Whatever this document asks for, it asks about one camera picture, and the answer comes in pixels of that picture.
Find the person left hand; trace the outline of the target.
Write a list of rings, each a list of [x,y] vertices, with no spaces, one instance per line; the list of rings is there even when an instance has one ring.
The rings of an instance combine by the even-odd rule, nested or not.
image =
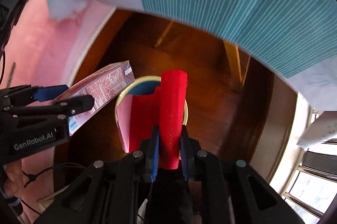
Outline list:
[[[9,197],[20,197],[24,191],[22,160],[11,162],[6,166],[7,180],[3,186]]]

